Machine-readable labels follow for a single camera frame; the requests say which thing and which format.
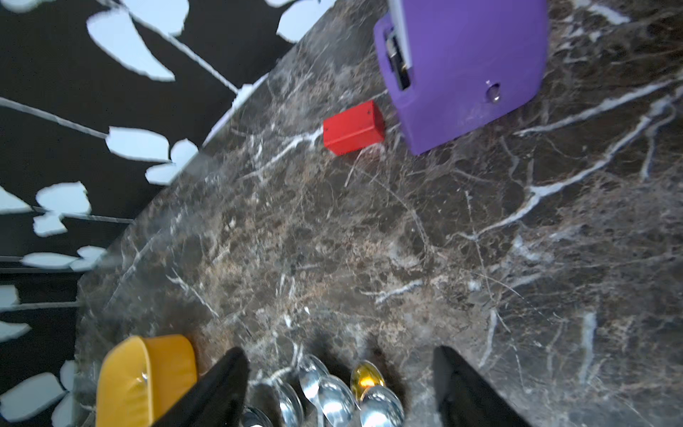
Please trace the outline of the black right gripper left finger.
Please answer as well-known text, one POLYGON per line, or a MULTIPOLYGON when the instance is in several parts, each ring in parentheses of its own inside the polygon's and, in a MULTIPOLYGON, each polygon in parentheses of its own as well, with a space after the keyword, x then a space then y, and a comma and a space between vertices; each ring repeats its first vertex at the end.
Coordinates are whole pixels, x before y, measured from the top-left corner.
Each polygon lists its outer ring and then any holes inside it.
POLYGON ((153 426, 240 426, 248 377, 244 350, 229 349, 153 426))

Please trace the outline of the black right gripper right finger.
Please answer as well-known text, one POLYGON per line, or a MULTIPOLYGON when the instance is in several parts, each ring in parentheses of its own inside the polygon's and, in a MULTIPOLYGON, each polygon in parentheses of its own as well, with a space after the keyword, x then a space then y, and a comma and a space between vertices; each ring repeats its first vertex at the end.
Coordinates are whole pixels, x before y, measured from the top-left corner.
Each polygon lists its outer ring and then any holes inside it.
POLYGON ((436 347, 432 370, 436 407, 444 426, 530 427, 455 349, 436 347))

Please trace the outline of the yellow storage box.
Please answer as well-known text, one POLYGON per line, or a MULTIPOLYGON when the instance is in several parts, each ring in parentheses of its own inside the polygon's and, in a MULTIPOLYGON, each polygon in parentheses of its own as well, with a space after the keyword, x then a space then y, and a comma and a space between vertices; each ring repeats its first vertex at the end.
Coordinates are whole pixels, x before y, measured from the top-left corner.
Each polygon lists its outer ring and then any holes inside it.
POLYGON ((151 426, 197 382, 190 340, 132 336, 105 357, 97 385, 97 426, 151 426))

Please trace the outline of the gold spoon cream handle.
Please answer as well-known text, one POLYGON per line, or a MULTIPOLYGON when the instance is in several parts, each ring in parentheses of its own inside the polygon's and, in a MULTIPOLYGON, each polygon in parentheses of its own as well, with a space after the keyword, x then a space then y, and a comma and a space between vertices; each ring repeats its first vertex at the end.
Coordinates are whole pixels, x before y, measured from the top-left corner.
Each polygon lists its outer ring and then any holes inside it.
POLYGON ((377 385, 386 386, 385 379, 375 364, 363 359, 352 369, 350 377, 350 390, 359 404, 364 393, 377 385))

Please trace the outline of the silver spoon Doraemon white handle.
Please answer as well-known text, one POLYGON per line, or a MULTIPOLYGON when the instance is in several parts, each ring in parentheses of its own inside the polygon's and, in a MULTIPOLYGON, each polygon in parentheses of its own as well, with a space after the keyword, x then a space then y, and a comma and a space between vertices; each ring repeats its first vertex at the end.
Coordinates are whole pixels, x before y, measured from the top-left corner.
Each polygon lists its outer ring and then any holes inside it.
POLYGON ((356 410, 350 388, 337 376, 325 375, 318 384, 318 402, 325 419, 334 427, 347 427, 356 410))

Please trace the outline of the black spoon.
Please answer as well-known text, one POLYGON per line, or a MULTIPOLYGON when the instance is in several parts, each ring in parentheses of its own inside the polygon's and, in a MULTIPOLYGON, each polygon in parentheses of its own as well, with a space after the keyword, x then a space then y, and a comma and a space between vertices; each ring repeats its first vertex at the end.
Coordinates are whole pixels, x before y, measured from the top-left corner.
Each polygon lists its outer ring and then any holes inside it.
POLYGON ((246 407, 241 416, 241 425, 243 427, 273 427, 270 418, 256 407, 246 407))

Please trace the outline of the small red box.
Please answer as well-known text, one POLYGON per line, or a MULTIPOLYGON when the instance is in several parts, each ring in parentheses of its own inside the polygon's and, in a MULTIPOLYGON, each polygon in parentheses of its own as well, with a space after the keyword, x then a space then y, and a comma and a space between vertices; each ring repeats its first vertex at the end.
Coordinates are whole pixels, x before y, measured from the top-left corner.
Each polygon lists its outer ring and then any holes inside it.
POLYGON ((383 142, 385 124, 374 101, 367 101, 323 121, 323 144, 341 156, 383 142))

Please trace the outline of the purple plastic stand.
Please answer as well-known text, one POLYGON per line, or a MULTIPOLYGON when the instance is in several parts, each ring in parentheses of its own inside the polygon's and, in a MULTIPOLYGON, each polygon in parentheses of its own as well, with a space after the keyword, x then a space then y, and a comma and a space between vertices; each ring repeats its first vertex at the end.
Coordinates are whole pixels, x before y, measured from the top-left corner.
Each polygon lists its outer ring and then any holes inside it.
POLYGON ((416 156, 517 110, 548 58, 545 0, 390 1, 374 28, 380 71, 416 156))

